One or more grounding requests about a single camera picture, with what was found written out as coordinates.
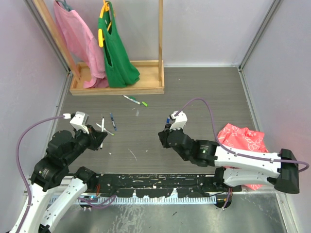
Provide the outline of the blue pen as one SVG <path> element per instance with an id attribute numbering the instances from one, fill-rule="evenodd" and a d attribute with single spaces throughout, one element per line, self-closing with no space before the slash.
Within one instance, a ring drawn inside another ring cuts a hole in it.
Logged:
<path id="1" fill-rule="evenodd" d="M 113 114 L 109 113 L 109 115 L 110 115 L 110 119 L 111 119 L 111 122 L 112 122 L 112 126 L 114 128 L 114 131 L 117 131 L 117 127 L 116 127 L 116 124 L 115 124 L 115 121 L 114 121 L 114 118 L 113 118 Z"/>

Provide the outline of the black white marker pen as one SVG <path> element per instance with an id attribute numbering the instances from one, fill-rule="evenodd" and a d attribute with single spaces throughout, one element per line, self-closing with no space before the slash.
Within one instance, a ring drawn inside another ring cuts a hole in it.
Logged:
<path id="1" fill-rule="evenodd" d="M 101 132 L 104 132 L 104 117 L 102 117 L 102 121 L 101 121 Z M 103 141 L 100 144 L 100 149 L 103 149 Z"/>

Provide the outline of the white pen green tip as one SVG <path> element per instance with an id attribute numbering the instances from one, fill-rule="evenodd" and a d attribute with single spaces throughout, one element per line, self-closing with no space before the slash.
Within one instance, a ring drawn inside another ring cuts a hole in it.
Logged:
<path id="1" fill-rule="evenodd" d="M 103 128 L 103 127 L 101 126 L 101 124 L 96 123 L 96 125 L 101 129 L 102 132 L 106 132 L 106 133 L 108 133 L 109 135 L 114 136 L 114 133 L 108 131 L 106 128 Z"/>

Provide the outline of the red patterned cloth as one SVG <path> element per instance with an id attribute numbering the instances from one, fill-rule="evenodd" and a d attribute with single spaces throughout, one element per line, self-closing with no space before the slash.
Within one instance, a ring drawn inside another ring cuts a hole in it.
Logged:
<path id="1" fill-rule="evenodd" d="M 268 153 L 268 149 L 263 141 L 264 133 L 253 131 L 248 128 L 239 128 L 230 123 L 219 131 L 217 138 L 225 146 L 240 150 Z"/>

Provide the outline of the green tank top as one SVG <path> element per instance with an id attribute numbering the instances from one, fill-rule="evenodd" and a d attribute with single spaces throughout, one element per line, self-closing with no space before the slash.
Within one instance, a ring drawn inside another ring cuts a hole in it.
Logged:
<path id="1" fill-rule="evenodd" d="M 117 28 L 115 39 L 112 39 L 111 44 L 102 50 L 110 88 L 125 88 L 139 81 L 140 72 L 130 62 Z"/>

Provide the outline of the wooden clothes rack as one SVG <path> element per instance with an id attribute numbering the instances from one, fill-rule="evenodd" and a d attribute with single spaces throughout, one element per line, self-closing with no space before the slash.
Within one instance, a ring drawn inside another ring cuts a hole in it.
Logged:
<path id="1" fill-rule="evenodd" d="M 52 18 L 44 1 L 35 6 L 73 73 L 72 95 L 164 93 L 162 59 L 130 61 L 118 33 L 113 5 L 104 1 L 94 36 L 75 10 L 54 2 Z"/>

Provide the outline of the pink shirt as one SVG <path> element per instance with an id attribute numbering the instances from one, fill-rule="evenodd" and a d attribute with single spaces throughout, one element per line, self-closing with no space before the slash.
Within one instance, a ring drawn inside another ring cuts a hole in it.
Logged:
<path id="1" fill-rule="evenodd" d="M 53 3 L 55 21 L 69 51 L 87 64 L 90 81 L 83 88 L 109 87 L 104 64 L 104 54 L 90 28 L 75 11 L 66 11 L 60 3 Z"/>

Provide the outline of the yellow hanger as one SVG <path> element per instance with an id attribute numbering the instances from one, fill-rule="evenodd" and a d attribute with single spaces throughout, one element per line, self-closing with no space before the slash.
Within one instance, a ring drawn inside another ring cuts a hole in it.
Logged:
<path id="1" fill-rule="evenodd" d="M 111 44 L 111 40 L 116 37 L 115 12 L 112 2 L 103 1 L 103 6 L 98 18 L 98 42 L 100 48 L 106 48 Z"/>

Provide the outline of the blue grey hanger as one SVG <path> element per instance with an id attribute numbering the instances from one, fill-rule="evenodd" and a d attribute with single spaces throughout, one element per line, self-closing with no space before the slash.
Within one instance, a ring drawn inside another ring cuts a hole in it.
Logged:
<path id="1" fill-rule="evenodd" d="M 68 12 L 70 12 L 71 10 L 73 10 L 73 8 L 72 8 L 70 5 L 67 4 L 66 0 L 56 0 L 56 2 L 57 2 L 57 3 L 60 3 L 60 4 L 63 6 L 63 8 L 64 8 L 66 11 L 68 11 Z"/>

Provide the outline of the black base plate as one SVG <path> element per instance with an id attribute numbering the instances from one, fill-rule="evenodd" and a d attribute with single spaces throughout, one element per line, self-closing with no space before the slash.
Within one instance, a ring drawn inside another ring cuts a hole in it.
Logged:
<path id="1" fill-rule="evenodd" d="M 101 197 L 115 195 L 130 198 L 170 197 L 173 191 L 178 198 L 210 197 L 212 193 L 226 193 L 228 186 L 218 184 L 208 174 L 97 174 L 96 182 L 88 192 Z"/>

